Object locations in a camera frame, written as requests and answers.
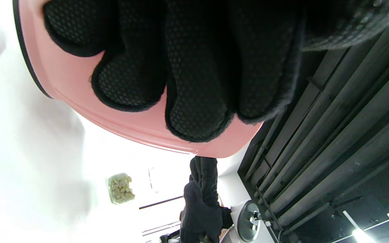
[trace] glove finger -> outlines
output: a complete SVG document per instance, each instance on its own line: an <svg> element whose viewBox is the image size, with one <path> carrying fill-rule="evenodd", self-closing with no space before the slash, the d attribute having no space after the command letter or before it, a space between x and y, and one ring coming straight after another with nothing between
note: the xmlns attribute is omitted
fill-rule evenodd
<svg viewBox="0 0 389 243"><path fill-rule="evenodd" d="M353 46L389 26L389 0L311 0L307 10L306 50Z"/></svg>
<svg viewBox="0 0 389 243"><path fill-rule="evenodd" d="M91 57L104 51L116 19L115 1L52 0L43 6L45 28L64 51Z"/></svg>
<svg viewBox="0 0 389 243"><path fill-rule="evenodd" d="M301 9L230 0L230 25L242 62L238 116L243 122L273 118L292 101L304 41Z"/></svg>
<svg viewBox="0 0 389 243"><path fill-rule="evenodd" d="M202 200L207 206L217 206L217 159L200 157L202 173Z"/></svg>
<svg viewBox="0 0 389 243"><path fill-rule="evenodd" d="M171 74L166 124L177 137L207 142L233 118L229 33L221 0L167 0L165 47Z"/></svg>
<svg viewBox="0 0 389 243"><path fill-rule="evenodd" d="M199 172L198 172L198 166L196 164L196 157L190 160L190 171L191 175L190 177L196 182L199 183Z"/></svg>
<svg viewBox="0 0 389 243"><path fill-rule="evenodd" d="M161 4L150 0L117 2L119 36L94 71L93 90L111 108L145 111L160 100L166 82Z"/></svg>

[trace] white wall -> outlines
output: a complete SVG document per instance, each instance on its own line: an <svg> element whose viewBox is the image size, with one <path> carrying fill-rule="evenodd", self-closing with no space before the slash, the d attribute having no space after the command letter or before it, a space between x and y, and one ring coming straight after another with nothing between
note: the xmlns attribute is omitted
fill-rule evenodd
<svg viewBox="0 0 389 243"><path fill-rule="evenodd" d="M236 206L245 200L250 200L250 195L237 173L220 176L217 190L226 207ZM255 242L274 243L274 240L264 223L261 223L259 235Z"/></svg>
<svg viewBox="0 0 389 243"><path fill-rule="evenodd" d="M217 170L219 176L236 173L248 147L248 144L245 145L240 151L231 157L217 159Z"/></svg>

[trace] metal pipe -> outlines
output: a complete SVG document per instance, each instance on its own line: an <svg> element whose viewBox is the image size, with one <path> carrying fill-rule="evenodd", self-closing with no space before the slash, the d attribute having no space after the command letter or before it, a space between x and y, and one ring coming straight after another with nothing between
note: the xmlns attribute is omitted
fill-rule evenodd
<svg viewBox="0 0 389 243"><path fill-rule="evenodd" d="M277 213L316 180L389 111L389 81L310 166L281 194L271 209Z"/></svg>
<svg viewBox="0 0 389 243"><path fill-rule="evenodd" d="M286 112L286 110L284 110L283 112L278 114L277 117L274 119L274 123L270 127L270 130L268 131L267 135L265 136L265 139L262 142L262 145L259 148L258 153L256 154L255 159L253 160L253 163L250 165L250 168L249 168L249 170L247 171L247 174L244 177L244 179L246 181L248 181L249 178L253 175L253 172L255 171L255 167L258 164L259 159L260 159L262 153L264 152L268 142L270 141L272 135L274 134L274 131L276 130L277 126L279 125L280 120L282 119L282 117L283 117L285 112Z"/></svg>
<svg viewBox="0 0 389 243"><path fill-rule="evenodd" d="M318 209L316 209L315 211L311 212L309 215L304 217L302 220L298 221L298 223L295 223L294 225L292 225L288 230L284 231L283 234L284 235L289 234L290 232L294 231L295 229L297 229L301 225L305 224L307 221L316 217L316 215L320 214L321 212L323 212L324 210L326 210L330 206L331 206L331 203L329 203L329 202L325 203L324 205L320 206Z"/></svg>
<svg viewBox="0 0 389 243"><path fill-rule="evenodd" d="M259 188L258 188L257 186L255 186L255 189L256 189L256 191L259 192ZM265 204L265 206L267 207L267 210L268 210L268 211L271 211L271 208L270 208L270 206L268 205L268 203L267 203L266 201L264 201L264 204ZM277 226L279 227L280 231L282 231L283 228L282 228L281 225L278 223L278 220L277 220L277 218L275 217L275 215L274 215L274 214L271 214L271 215L272 215L272 218L273 218L274 222L275 222L275 223L277 224Z"/></svg>
<svg viewBox="0 0 389 243"><path fill-rule="evenodd" d="M379 174L381 171L383 171L385 168L387 168L388 165L389 165L389 159L387 159L384 163L382 163L374 171L372 171L369 174L367 174L363 179L359 180L357 183L352 184L352 186L350 186L348 189L346 189L344 192L342 192L339 196L334 198L333 201L337 201L337 200L340 200L341 198L345 197L345 195L347 195L349 192L352 192L354 189L358 188L362 184L366 183L366 181L370 180L371 178L373 178L374 176ZM343 203L340 203L339 205L336 205L336 207L340 206L340 205L343 205L343 204L347 204L347 203L349 203L349 200L347 200L347 201L345 201ZM294 225L292 225L287 231L284 232L284 234L286 235L286 234L289 234L290 231L294 231L295 229L297 229L298 227L300 227L301 225L306 223L308 220L312 219L316 215L318 215L321 212L325 211L330 205L331 205L330 203L326 203L326 204L322 205L321 207L319 207L318 209L313 211L311 214L307 215L302 220L298 221L298 223L295 223Z"/></svg>
<svg viewBox="0 0 389 243"><path fill-rule="evenodd" d="M340 125L331 133L328 139L322 144L320 148L312 155L312 157L304 164L304 166L298 171L298 173L292 179L281 179L282 182L287 183L287 185L283 188L282 192L277 195L279 197L286 189L307 169L308 166L326 149L326 147L337 137L338 134L343 130L345 126L347 126L350 121L361 111L361 109L366 106L367 100L372 97L373 93L379 89L380 85L385 83L386 77L389 76L389 66L382 73L382 75L377 79L377 81L369 88L363 98L354 106L351 112L346 116L346 118L340 123Z"/></svg>
<svg viewBox="0 0 389 243"><path fill-rule="evenodd" d="M294 154L286 162L286 165L274 179L270 186L264 193L264 197L268 200L269 196L278 194L289 182L295 174L304 166L310 157L317 151L320 144L324 143L328 136L333 133L341 121L348 115L355 103L367 92L369 86L376 80L376 78L383 72L389 64L389 56L383 59L373 58L373 56L385 55L386 51L375 51L380 45L377 43L372 51L370 51L366 58L361 62L360 66L353 75L349 78L346 85L339 92L337 97L328 107L328 109L320 117L319 121L313 129L307 134L307 137L297 148ZM373 124L376 122L375 117L370 120ZM357 130L361 136L366 131Z"/></svg>
<svg viewBox="0 0 389 243"><path fill-rule="evenodd" d="M341 68L343 68L345 66L345 65L343 65L343 63L347 59L347 57L346 57L344 59L344 61L341 63L341 65L338 67L338 71L336 71L336 72L340 73L342 75L348 75L348 77L341 77L341 78L344 78L345 80L349 80L349 78L352 77L352 78L354 78L353 80L358 81L358 82L361 82L362 80L366 80L366 79L373 79L374 77L376 77L374 75L379 75L380 72L383 71L382 66L384 65L386 67L389 64L389 29L387 29L381 35L381 37L378 39L376 44L373 46L372 51L370 51L366 54L367 54L367 58L364 59L364 61L362 63L361 63L361 54L359 57L354 57L355 59L358 58L360 60L360 62L356 63L355 65L358 65L358 69L363 69L363 71L356 72L354 74L354 71L357 69L357 66L348 66L346 71L341 70ZM323 95L326 94L326 92L327 92L327 88L325 89L324 92L322 92L321 96L318 99L318 102L319 101L326 102L326 104L323 104L323 106L322 106L323 111L320 112L320 114L317 114L317 117L311 117L309 119L312 112L317 112L316 106L314 106L312 109L313 111L311 110L309 112L309 114L307 115L307 119L304 120L305 122L307 122L306 120L309 119L312 123L312 126L305 128L303 126L304 125L304 122L303 122L301 125L302 127L300 129L298 129L298 131L303 132L303 134L304 134L303 136L301 136L302 139L306 138L309 131L311 131L312 128L315 126L315 123L318 122L318 120L320 119L320 116L324 115L323 112L326 111L329 104L331 104L332 100L335 98L335 96L329 96L329 97L327 97L327 100L322 99ZM322 129L324 129L324 127L330 129L330 127L327 127L327 125L328 125L328 123L322 123L321 125L318 126L317 129L321 129L321 131L322 131ZM316 133L312 136L313 136L313 138L323 137L323 136L320 136L319 133ZM273 167L273 170L268 174L268 176L264 179L263 183L260 186L261 190L263 190L265 187L268 186L269 192L267 192L264 195L264 197L266 197L268 201L271 200L271 198L267 197L268 195L271 194L271 191L275 190L275 192L277 192L280 190L280 189L276 189L276 186L280 187L282 181L284 181L284 182L289 181L289 179L282 180L282 179L276 178L276 180L274 182L273 180L274 180L275 174L279 173L279 177L284 177L284 176L286 176L287 178L293 177L295 173L289 173L289 172L283 171L283 169L286 168L286 170L295 170L295 168L298 168L298 169L301 168L302 167L301 163L304 163L305 161L307 161L310 158L310 156L315 152L315 151L312 151L312 149L318 145L318 143L311 143L311 141L307 140L307 138L303 142L301 140L301 137L298 136L297 134L295 134L294 137L297 138L298 143L291 144L292 140L290 141L290 144L286 147L286 149L289 148L290 153L286 153L286 149L285 149L285 151L282 153L283 159L281 159L281 157L282 157L282 155L281 155L276 162L277 166L275 166L275 167L277 167L277 168L275 169ZM301 144L305 144L306 146L310 145L310 146L309 146L309 148L305 148L304 146L300 146Z"/></svg>
<svg viewBox="0 0 389 243"><path fill-rule="evenodd" d="M358 65L362 62L363 57L365 57L370 51L373 44L374 41L370 41L361 46L354 46L346 52L345 57L341 61L340 65L338 65L337 70L329 78L324 91L320 94L312 109L310 109L307 113L307 116L301 123L300 127L297 129L282 154L278 157L272 170L261 183L261 186L259 187L261 191L272 182L275 174L280 172L285 166L285 163L290 159L307 134L309 134L315 126L316 122L332 103L332 100L338 95L340 90L346 84L346 81L352 75L353 71L355 71Z"/></svg>
<svg viewBox="0 0 389 243"><path fill-rule="evenodd" d="M365 166L372 163L374 158L383 155L389 149L389 123L378 134L364 144L357 152L350 156L343 164L329 174L303 198L295 203L280 218L281 225L288 225L301 214L321 200L326 194L340 186L340 181L346 180Z"/></svg>

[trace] gray pipe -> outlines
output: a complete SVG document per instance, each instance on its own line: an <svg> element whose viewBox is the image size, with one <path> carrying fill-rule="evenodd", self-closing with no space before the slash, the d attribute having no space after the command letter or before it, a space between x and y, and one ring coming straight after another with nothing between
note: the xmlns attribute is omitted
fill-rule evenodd
<svg viewBox="0 0 389 243"><path fill-rule="evenodd" d="M287 161L284 168L270 184L264 198L270 200L270 195L276 195L286 186L297 172L316 152L318 145L325 142L326 137L337 127L343 118L350 112L354 103L369 88L389 65L389 30L378 39L367 57L346 83L341 92L334 99L326 112L309 132L307 137Z"/></svg>
<svg viewBox="0 0 389 243"><path fill-rule="evenodd" d="M349 123L329 146L270 206L277 213L310 185L325 169L351 148L375 123L389 111L389 81Z"/></svg>
<svg viewBox="0 0 389 243"><path fill-rule="evenodd" d="M322 114L326 111L332 100L338 95L342 87L346 84L346 81L352 75L353 70L357 69L358 65L362 62L363 58L370 51L374 44L374 41L364 43L360 46L352 47L344 59L337 68L337 71L332 74L328 84L324 91L320 94L312 109L308 112L306 118L301 123L301 126L295 132L291 138L289 144L286 146L282 154L278 157L271 171L267 174L259 187L262 191L267 187L274 179L275 174L280 172L285 163L289 160L292 154L296 151L298 146L302 143L309 131L315 126L316 122L320 119Z"/></svg>
<svg viewBox="0 0 389 243"><path fill-rule="evenodd" d="M340 182L346 180L356 172L368 166L377 157L382 156L389 149L389 123L369 142L361 147L355 154L347 159L341 166L329 174L315 188L308 192L301 200L286 211L278 221L280 225L288 225L301 214L321 200L326 194L331 193L340 186Z"/></svg>

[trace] black glove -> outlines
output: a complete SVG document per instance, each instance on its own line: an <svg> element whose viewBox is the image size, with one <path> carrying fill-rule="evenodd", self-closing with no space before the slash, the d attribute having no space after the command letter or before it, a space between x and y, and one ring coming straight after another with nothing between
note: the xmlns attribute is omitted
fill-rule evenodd
<svg viewBox="0 0 389 243"><path fill-rule="evenodd" d="M207 235L218 243L223 227L217 194L217 160L196 156L190 161L190 182L184 188L181 242L199 243Z"/></svg>
<svg viewBox="0 0 389 243"><path fill-rule="evenodd" d="M177 137L207 142L235 113L247 124L289 104L304 49L343 48L389 25L389 0L51 0L45 27L80 57L105 105L154 106Z"/></svg>

